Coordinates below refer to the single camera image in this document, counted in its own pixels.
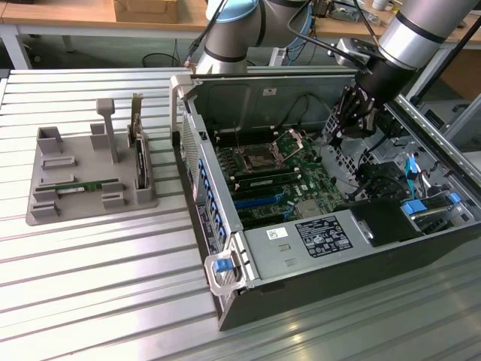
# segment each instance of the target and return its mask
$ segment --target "white label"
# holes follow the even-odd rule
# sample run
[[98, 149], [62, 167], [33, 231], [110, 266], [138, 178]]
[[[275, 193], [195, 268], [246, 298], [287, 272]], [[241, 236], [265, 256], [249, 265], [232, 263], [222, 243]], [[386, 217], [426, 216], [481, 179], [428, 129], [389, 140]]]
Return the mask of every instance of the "white label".
[[273, 180], [263, 180], [262, 182], [254, 182], [254, 183], [251, 183], [250, 186], [251, 186], [251, 187], [264, 186], [265, 184], [271, 184], [272, 182], [274, 182], [274, 181], [273, 181]]
[[282, 237], [287, 237], [287, 231], [284, 227], [276, 228], [276, 229], [269, 229], [266, 232], [267, 232], [270, 240], [278, 239], [278, 238], [282, 238]]
[[277, 88], [265, 88], [262, 92], [262, 96], [275, 96], [277, 93]]
[[302, 197], [302, 193], [301, 193], [301, 191], [299, 190], [299, 187], [298, 187], [298, 186], [294, 186], [294, 189], [295, 189], [295, 191], [297, 192], [298, 196]]

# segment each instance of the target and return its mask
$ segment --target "motherboard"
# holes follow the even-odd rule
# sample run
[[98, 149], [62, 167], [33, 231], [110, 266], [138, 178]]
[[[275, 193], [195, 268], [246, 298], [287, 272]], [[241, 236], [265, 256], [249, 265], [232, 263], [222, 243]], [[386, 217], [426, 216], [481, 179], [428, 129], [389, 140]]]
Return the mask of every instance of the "motherboard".
[[216, 147], [244, 229], [327, 214], [344, 202], [311, 142], [289, 129], [269, 143]]

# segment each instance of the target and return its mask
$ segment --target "cardboard box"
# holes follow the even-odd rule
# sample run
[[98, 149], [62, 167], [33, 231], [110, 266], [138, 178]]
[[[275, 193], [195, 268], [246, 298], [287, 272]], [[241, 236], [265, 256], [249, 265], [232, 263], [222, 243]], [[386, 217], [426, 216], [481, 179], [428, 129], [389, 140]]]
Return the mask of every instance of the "cardboard box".
[[177, 23], [177, 0], [113, 0], [116, 21]]

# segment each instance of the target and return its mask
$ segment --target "aluminum extrusion table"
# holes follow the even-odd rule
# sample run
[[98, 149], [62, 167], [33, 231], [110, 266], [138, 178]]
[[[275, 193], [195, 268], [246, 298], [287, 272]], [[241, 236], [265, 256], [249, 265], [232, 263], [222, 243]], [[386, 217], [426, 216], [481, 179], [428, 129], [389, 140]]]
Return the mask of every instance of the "aluminum extrusion table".
[[[0, 82], [0, 359], [479, 357], [479, 241], [430, 267], [218, 332], [168, 138], [169, 78], [182, 71], [13, 71]], [[133, 92], [146, 96], [159, 206], [27, 226], [37, 127], [87, 133], [100, 121], [95, 99], [113, 97], [121, 131]]]

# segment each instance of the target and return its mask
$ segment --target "blue latch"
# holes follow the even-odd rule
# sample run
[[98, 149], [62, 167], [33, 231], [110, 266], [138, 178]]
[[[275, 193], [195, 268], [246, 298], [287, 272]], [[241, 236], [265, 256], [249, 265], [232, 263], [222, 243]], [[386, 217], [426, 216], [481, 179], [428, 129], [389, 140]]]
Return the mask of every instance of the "blue latch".
[[418, 176], [418, 168], [416, 167], [416, 159], [410, 156], [406, 159], [406, 178], [414, 181]]
[[412, 201], [407, 201], [403, 204], [403, 208], [407, 214], [415, 214], [423, 211], [427, 211], [426, 206], [419, 200], [413, 199]]
[[230, 271], [234, 269], [234, 263], [232, 262], [232, 259], [217, 259], [213, 263], [213, 270], [216, 273], [220, 272], [225, 272], [225, 271]]
[[449, 199], [451, 199], [451, 202], [454, 204], [457, 204], [461, 201], [461, 197], [458, 195], [458, 193], [451, 193], [449, 195]]

